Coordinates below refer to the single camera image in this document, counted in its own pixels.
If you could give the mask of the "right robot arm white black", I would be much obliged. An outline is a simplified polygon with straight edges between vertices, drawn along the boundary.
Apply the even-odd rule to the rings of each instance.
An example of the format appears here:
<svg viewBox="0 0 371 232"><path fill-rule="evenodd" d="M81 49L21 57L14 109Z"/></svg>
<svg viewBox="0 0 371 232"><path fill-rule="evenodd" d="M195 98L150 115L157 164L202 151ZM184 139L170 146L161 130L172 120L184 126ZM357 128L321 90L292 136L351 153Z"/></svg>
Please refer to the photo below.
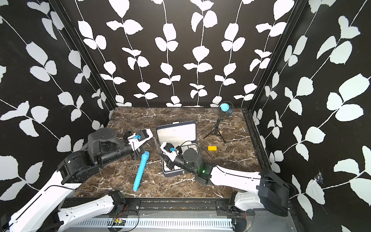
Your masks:
<svg viewBox="0 0 371 232"><path fill-rule="evenodd" d="M194 174L195 180L204 185L227 186L237 189L230 206L241 211L264 208L277 216L288 215L290 186L270 169L260 172L242 172L205 162L201 154L189 148L164 142L161 157L169 169L179 167Z"/></svg>

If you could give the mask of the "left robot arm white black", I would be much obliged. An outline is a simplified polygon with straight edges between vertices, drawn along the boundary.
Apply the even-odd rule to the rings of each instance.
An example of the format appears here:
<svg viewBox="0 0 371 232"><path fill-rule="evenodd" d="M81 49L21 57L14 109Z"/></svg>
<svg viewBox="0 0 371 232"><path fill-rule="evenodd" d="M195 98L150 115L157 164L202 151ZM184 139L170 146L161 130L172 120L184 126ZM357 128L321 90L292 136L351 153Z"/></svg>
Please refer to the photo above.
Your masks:
<svg viewBox="0 0 371 232"><path fill-rule="evenodd" d="M88 135L88 142L68 155L35 196L11 217L3 216L5 232L63 232L87 219L121 213L127 204L119 190L103 191L104 196L88 203L62 208L64 200L108 164L125 157L144 154L143 146L153 138L150 129L127 132L117 139L113 128L102 128Z"/></svg>

